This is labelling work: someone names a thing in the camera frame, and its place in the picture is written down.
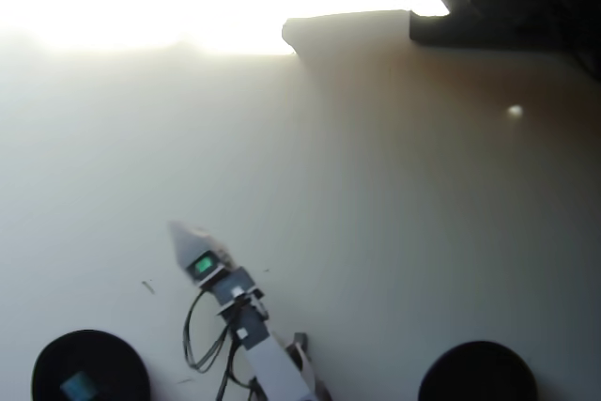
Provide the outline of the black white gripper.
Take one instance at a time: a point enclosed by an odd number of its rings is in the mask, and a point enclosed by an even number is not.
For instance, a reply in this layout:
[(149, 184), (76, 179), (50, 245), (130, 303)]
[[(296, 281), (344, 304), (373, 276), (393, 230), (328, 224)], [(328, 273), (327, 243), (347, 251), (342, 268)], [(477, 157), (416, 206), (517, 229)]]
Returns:
[(235, 266), (227, 247), (207, 230), (182, 222), (170, 222), (168, 228), (177, 265), (221, 307), (243, 296), (257, 296), (256, 283), (248, 271)]

